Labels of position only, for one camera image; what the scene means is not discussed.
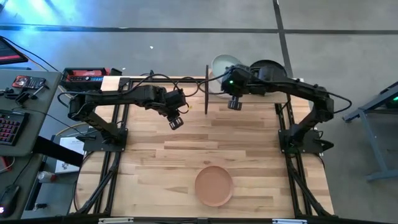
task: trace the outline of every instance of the keyboard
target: keyboard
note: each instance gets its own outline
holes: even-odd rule
[[[29,113],[0,110],[0,144],[15,146],[28,117]]]

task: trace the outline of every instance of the round plate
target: round plate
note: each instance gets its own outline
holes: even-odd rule
[[[230,67],[231,65],[240,64],[241,62],[234,56],[230,55],[219,55],[213,59],[211,62],[211,69],[213,71],[213,76],[217,77],[225,72],[226,67]]]
[[[222,206],[232,196],[232,177],[227,170],[221,167],[206,167],[197,176],[195,193],[205,205],[211,207]]]

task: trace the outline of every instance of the floor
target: floor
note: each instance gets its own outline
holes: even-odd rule
[[[246,64],[271,59],[290,76],[351,99],[354,110],[397,81],[397,10],[395,0],[8,0],[0,35],[59,70],[204,75],[205,65],[219,54]],[[336,100],[335,108],[344,106]],[[324,156],[335,213],[397,223],[398,178],[366,182],[364,176],[378,166],[361,123],[345,124],[343,113],[318,127],[335,143]],[[50,114],[73,124],[56,101]],[[50,138],[63,128],[49,118],[41,135]],[[392,152],[388,158],[394,163],[397,156]],[[46,187],[40,200],[53,200],[48,196],[53,188]],[[62,198],[40,215],[66,212],[71,189],[56,190]]]

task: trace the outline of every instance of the red device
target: red device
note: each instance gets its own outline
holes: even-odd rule
[[[115,68],[66,68],[61,86],[68,91],[99,90],[105,76],[121,75]]]

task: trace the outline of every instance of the gray desk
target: gray desk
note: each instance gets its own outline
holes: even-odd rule
[[[15,77],[18,75],[28,75],[31,77],[45,78],[49,90],[40,92],[37,100],[28,100],[24,105],[28,109],[33,109],[47,113],[50,108],[52,98],[57,90],[58,82],[61,79],[61,74],[58,72],[38,72],[38,71],[24,71],[24,70],[0,70],[0,89],[10,87]],[[0,109],[11,110],[18,107],[14,101],[5,99],[0,96]],[[0,145],[1,156],[17,156],[12,171],[0,174],[0,194],[4,191],[6,186],[13,183],[19,172],[26,165],[31,157],[31,150],[35,144],[36,138],[43,125],[45,115],[38,112],[26,111],[30,113],[29,121],[21,134],[18,143],[14,147]],[[21,187],[18,196],[17,208],[15,212],[8,218],[2,220],[19,219],[24,211],[26,201],[29,197],[30,190],[36,178],[36,173],[42,163],[43,155],[34,154],[24,172],[16,182]]]
[[[0,70],[0,89],[11,87],[13,81],[18,75],[27,75],[30,77],[40,77],[46,79],[46,85],[50,88],[49,90],[41,91],[37,96],[36,100],[27,100],[24,106],[27,109],[37,110],[43,113],[47,113],[50,108],[50,104],[54,94],[57,90],[58,83],[62,77],[59,72],[40,72],[40,71],[23,71],[23,70]],[[20,92],[21,89],[15,88],[16,93]],[[11,110],[18,108],[14,100],[6,99],[0,96],[0,109]],[[19,140],[15,146],[0,145],[0,156],[26,156],[30,154],[33,146],[36,142],[36,138],[39,135],[40,129],[42,128],[45,115],[35,111],[20,110],[18,111],[30,113],[29,120],[24,128],[24,131],[19,136]]]

